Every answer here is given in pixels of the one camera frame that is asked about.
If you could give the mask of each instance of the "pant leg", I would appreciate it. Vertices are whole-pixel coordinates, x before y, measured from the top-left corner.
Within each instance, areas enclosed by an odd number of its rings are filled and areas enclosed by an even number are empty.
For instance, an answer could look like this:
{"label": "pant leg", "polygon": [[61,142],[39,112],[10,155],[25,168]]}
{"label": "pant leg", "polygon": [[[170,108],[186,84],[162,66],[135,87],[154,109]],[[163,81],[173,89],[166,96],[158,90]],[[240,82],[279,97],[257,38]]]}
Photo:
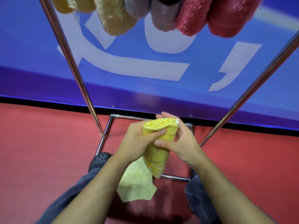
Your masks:
{"label": "pant leg", "polygon": [[200,220],[200,224],[222,223],[199,177],[194,177],[187,184],[185,195],[190,210]]}
{"label": "pant leg", "polygon": [[43,215],[35,222],[35,224],[50,224],[54,219],[75,199],[75,197],[93,180],[101,168],[93,169],[66,192],[64,192],[57,200],[55,200],[43,213]]}

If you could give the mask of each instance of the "metal rack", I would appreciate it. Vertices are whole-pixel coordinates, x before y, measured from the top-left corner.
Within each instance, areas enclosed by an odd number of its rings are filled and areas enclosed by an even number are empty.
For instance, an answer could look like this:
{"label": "metal rack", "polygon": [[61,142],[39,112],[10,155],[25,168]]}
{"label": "metal rack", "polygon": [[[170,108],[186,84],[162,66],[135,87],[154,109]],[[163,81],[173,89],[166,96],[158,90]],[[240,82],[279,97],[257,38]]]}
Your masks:
{"label": "metal rack", "polygon": [[[137,117],[128,117],[128,116],[121,116],[116,114],[111,114],[109,121],[105,130],[103,130],[101,123],[97,117],[95,112],[95,108],[92,104],[92,101],[88,95],[88,92],[85,88],[84,82],[82,80],[80,71],[76,65],[75,59],[73,54],[70,50],[69,44],[65,38],[65,34],[62,30],[54,7],[52,6],[49,0],[39,0],[43,10],[49,20],[49,23],[53,29],[53,32],[58,40],[58,43],[62,49],[62,52],[69,64],[69,67],[73,73],[73,76],[80,88],[80,91],[85,99],[85,102],[89,108],[90,113],[92,114],[96,125],[99,128],[100,135],[102,136],[101,142],[98,146],[96,155],[101,151],[105,139],[108,135],[109,128],[112,124],[114,118],[122,118],[122,119],[133,119],[133,120],[146,120],[143,118]],[[259,75],[259,77],[249,86],[249,88],[241,95],[241,97],[235,102],[235,104],[230,108],[228,113],[216,124],[216,126],[204,137],[204,139],[200,142],[200,146],[203,146],[208,139],[211,138],[214,133],[219,130],[229,119],[237,112],[238,109],[264,84],[264,82],[286,61],[286,59],[298,48],[299,46],[299,31],[290,39],[290,41],[285,45],[285,47],[281,50],[281,52],[273,59],[273,61],[265,68],[265,70]],[[186,124],[193,132],[193,125]],[[171,176],[163,174],[162,177],[169,178],[173,180],[181,180],[181,181],[189,181],[189,178],[178,177],[178,176]]]}

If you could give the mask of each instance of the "pants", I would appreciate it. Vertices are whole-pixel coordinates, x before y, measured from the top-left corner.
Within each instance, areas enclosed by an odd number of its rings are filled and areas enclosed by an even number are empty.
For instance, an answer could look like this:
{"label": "pants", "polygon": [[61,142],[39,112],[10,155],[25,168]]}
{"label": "pants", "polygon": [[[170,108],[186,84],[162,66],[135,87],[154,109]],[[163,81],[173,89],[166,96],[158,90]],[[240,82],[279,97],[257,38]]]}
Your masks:
{"label": "pants", "polygon": [[[96,176],[101,168],[93,169],[57,200],[55,200],[43,213],[35,224],[50,224],[54,219],[72,202],[72,200],[87,186],[88,183]],[[201,224],[218,224],[221,223],[216,210],[201,183],[199,177],[193,178],[185,188],[185,195],[190,210],[197,216]]]}

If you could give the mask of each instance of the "blue backdrop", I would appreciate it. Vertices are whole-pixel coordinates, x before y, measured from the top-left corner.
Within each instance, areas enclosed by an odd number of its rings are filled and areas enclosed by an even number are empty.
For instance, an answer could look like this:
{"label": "blue backdrop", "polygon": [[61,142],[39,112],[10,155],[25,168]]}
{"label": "blue backdrop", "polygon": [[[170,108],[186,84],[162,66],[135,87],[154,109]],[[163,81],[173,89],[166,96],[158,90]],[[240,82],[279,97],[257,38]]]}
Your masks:
{"label": "blue backdrop", "polygon": [[[38,0],[0,0],[0,96],[85,105]],[[235,37],[107,35],[96,13],[58,14],[97,107],[219,120],[299,30],[299,0],[264,0]],[[230,120],[299,130],[299,50]]]}

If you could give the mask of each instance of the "person's right arm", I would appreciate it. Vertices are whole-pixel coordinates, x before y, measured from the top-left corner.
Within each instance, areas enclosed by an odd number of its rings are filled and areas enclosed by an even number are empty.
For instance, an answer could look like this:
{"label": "person's right arm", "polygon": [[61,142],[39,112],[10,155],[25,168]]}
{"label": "person's right arm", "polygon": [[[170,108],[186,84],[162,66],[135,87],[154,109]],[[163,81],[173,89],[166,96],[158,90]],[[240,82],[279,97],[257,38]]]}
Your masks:
{"label": "person's right arm", "polygon": [[[176,118],[162,112],[157,118]],[[186,164],[196,171],[203,183],[222,223],[269,223],[274,224],[265,213],[254,205],[201,150],[194,135],[179,119],[178,142],[156,140],[155,145],[176,153]]]}

